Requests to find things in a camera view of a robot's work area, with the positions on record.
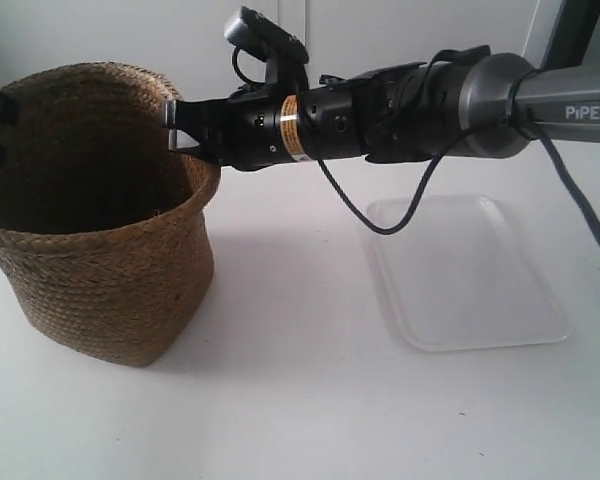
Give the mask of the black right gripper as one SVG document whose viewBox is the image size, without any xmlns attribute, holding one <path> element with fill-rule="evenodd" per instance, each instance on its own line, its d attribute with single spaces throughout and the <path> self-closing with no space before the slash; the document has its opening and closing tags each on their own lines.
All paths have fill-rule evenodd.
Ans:
<svg viewBox="0 0 600 480">
<path fill-rule="evenodd" d="M 220 157 L 175 129 L 221 123 Z M 305 65 L 281 54 L 266 61 L 264 83 L 229 99 L 169 100 L 164 105 L 168 149 L 207 164 L 254 172 L 269 166 L 356 157 L 363 147 L 349 82 L 323 76 L 311 89 Z"/>
</svg>

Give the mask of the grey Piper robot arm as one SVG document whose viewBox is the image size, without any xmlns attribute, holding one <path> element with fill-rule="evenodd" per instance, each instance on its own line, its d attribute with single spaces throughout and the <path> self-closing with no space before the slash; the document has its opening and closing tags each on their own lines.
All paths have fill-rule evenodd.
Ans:
<svg viewBox="0 0 600 480">
<path fill-rule="evenodd" d="M 106 104 L 117 93 L 134 97 L 137 87 L 154 87 L 159 123 L 194 140 L 189 154 L 245 172 L 360 155 L 373 164 L 448 154 L 501 159 L 538 139 L 600 143 L 600 68 L 540 71 L 485 46 L 350 79 L 324 75 L 316 89 L 306 86 L 304 67 L 289 61 L 281 80 L 196 102 L 125 65 L 78 64 L 38 80 Z"/>
</svg>

